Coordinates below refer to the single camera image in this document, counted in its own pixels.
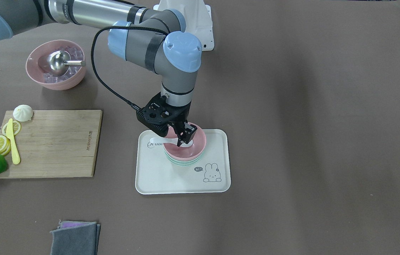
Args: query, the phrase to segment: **white tray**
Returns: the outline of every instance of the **white tray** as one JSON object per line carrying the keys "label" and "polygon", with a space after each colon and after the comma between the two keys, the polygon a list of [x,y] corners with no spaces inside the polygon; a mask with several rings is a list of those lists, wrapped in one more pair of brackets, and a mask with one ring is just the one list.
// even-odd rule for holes
{"label": "white tray", "polygon": [[150,130],[139,136],[136,189],[144,195],[224,192],[231,185],[227,135],[204,129],[206,147],[199,161],[179,166],[169,161],[162,144],[152,144]]}

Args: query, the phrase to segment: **white spoon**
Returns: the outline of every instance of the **white spoon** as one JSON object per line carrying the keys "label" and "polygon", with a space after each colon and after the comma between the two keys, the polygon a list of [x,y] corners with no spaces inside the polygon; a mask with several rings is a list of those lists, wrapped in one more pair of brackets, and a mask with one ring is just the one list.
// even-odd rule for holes
{"label": "white spoon", "polygon": [[[178,138],[164,138],[164,137],[153,137],[150,139],[151,143],[172,143],[177,144]],[[182,143],[181,147],[191,147],[194,140],[191,140],[188,144]]]}

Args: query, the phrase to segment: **black cable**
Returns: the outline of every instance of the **black cable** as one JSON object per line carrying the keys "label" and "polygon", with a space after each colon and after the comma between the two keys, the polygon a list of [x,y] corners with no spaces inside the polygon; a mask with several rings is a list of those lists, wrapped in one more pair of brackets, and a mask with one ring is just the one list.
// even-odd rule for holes
{"label": "black cable", "polygon": [[96,71],[96,67],[95,67],[95,45],[96,45],[96,40],[98,39],[99,34],[101,34],[102,32],[109,30],[109,29],[127,29],[127,30],[144,30],[144,31],[153,31],[156,33],[160,33],[160,34],[164,34],[164,35],[168,35],[166,31],[164,30],[160,30],[160,29],[155,29],[155,28],[148,28],[148,27],[125,27],[125,26],[109,26],[109,27],[105,27],[105,28],[101,28],[96,34],[95,37],[93,38],[93,43],[91,45],[91,67],[93,68],[93,72],[95,73],[96,78],[98,79],[98,81],[104,85],[104,87],[106,87],[106,89],[108,89],[110,92],[112,92],[114,95],[116,95],[117,97],[119,97],[121,100],[123,100],[124,102],[126,102],[128,105],[130,105],[134,110],[136,111],[140,111],[140,107],[137,106],[135,103],[127,100],[126,98],[122,97],[122,95],[118,94],[117,92],[115,92],[113,89],[111,89],[111,87],[109,87],[98,75],[98,72]]}
{"label": "black cable", "polygon": [[119,3],[124,3],[124,4],[128,4],[128,5],[134,5],[133,3],[130,3],[128,1],[123,1],[123,0],[114,0],[115,2],[119,2]]}

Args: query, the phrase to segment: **wooden cutting board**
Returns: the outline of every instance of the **wooden cutting board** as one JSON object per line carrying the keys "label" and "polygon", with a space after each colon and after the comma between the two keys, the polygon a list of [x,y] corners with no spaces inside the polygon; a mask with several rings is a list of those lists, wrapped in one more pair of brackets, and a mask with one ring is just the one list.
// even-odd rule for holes
{"label": "wooden cutting board", "polygon": [[[6,155],[0,178],[92,177],[102,116],[101,110],[34,111],[15,136],[21,163]],[[13,111],[6,111],[2,126],[10,118]]]}

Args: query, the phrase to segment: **folded towel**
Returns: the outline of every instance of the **folded towel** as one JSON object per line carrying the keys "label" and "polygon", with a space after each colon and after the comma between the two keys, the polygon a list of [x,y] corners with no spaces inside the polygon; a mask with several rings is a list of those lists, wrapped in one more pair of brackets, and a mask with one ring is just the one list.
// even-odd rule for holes
{"label": "folded towel", "polygon": [[100,224],[86,221],[62,221],[51,231],[51,255],[96,255]]}

